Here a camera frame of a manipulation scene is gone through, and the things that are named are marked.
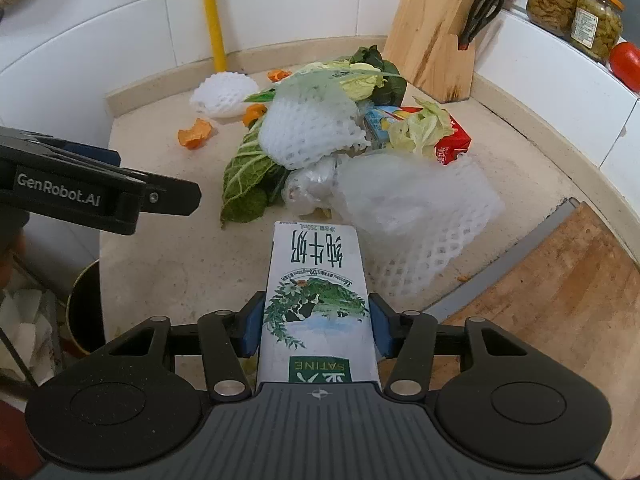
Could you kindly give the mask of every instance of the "beige countertop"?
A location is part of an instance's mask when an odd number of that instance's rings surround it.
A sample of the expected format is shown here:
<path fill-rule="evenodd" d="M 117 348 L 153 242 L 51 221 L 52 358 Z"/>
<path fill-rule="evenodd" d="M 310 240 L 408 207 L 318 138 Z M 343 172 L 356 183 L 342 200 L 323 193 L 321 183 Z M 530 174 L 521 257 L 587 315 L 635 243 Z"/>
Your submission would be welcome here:
<path fill-rule="evenodd" d="M 254 76 L 261 87 L 268 80 Z M 273 223 L 295 219 L 280 206 L 249 224 L 220 227 L 222 176 L 246 129 L 238 121 L 215 123 L 218 132 L 199 150 L 177 142 L 196 112 L 191 92 L 167 97 L 117 118 L 109 147 L 122 166 L 193 180 L 200 207 L 189 217 L 142 214 L 134 235 L 100 234 L 102 310 L 107 341 L 150 316 L 173 324 L 192 323 L 221 308 L 239 310 L 256 290 L 264 290 Z M 414 105 L 410 88 L 405 105 Z M 427 306 L 473 276 L 529 233 L 563 199 L 586 200 L 580 189 L 533 144 L 473 98 L 447 110 L 472 137 L 470 153 L 506 204 L 463 253 L 452 260 L 420 298 L 396 301 L 396 310 Z M 177 371 L 202 386 L 198 360 L 177 362 Z"/>

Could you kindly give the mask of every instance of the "white foam net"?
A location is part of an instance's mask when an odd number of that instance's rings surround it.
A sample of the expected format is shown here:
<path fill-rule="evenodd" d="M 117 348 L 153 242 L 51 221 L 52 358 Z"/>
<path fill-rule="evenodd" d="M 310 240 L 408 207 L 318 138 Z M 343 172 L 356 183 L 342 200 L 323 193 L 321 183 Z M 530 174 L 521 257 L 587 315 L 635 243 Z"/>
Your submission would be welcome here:
<path fill-rule="evenodd" d="M 288 170 L 304 168 L 337 150 L 370 144 L 354 121 L 356 104 L 330 77 L 290 76 L 278 85 L 258 140 L 264 152 Z"/>
<path fill-rule="evenodd" d="M 197 112 L 212 118 L 237 117 L 244 114 L 244 100 L 258 92 L 258 83 L 236 72 L 219 72 L 207 77 L 193 91 L 189 100 Z"/>
<path fill-rule="evenodd" d="M 442 166 L 372 152 L 338 167 L 332 207 L 358 230 L 386 296 L 416 296 L 504 204 L 471 156 Z"/>

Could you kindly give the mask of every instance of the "yellow gas pipe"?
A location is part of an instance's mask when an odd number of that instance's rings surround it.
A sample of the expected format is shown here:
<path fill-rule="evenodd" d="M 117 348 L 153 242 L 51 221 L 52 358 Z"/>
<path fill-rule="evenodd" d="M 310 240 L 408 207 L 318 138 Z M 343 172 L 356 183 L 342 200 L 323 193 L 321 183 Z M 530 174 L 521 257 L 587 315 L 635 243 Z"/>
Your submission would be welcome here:
<path fill-rule="evenodd" d="M 225 43 L 222 39 L 216 0 L 204 0 L 204 12 L 207 17 L 207 27 L 209 28 L 209 38 L 211 40 L 213 67 L 216 72 L 226 72 Z"/>

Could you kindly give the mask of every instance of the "pickled vegetable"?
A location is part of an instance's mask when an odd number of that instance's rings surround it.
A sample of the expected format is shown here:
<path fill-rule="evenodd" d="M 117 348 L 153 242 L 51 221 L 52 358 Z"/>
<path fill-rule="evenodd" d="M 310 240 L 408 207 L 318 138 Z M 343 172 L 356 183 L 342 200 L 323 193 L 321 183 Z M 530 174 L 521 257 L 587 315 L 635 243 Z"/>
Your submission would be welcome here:
<path fill-rule="evenodd" d="M 527 15 L 539 27 L 556 36 L 571 30 L 578 0 L 527 0 Z"/>
<path fill-rule="evenodd" d="M 578 0 L 577 9 L 571 44 L 593 59 L 607 62 L 622 33 L 622 18 L 612 7 L 598 0 Z M 595 18 L 597 24 L 591 32 L 589 28 L 596 22 Z"/>

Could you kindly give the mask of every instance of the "juice box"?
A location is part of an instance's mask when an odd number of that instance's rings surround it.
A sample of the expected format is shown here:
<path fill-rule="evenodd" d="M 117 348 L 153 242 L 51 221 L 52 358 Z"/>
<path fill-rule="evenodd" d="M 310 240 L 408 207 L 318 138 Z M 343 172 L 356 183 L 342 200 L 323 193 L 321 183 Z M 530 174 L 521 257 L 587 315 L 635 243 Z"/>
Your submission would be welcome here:
<path fill-rule="evenodd" d="M 358 236 L 276 222 L 258 384 L 379 382 Z"/>

